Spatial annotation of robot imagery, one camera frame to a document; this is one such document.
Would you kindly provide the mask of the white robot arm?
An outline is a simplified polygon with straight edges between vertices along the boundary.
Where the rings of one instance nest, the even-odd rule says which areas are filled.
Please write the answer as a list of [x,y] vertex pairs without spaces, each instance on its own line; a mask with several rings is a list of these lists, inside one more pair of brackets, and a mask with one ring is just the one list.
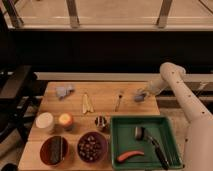
[[184,83],[186,70],[174,63],[160,66],[160,76],[139,89],[137,102],[170,87],[189,122],[185,136],[183,171],[213,171],[213,114]]

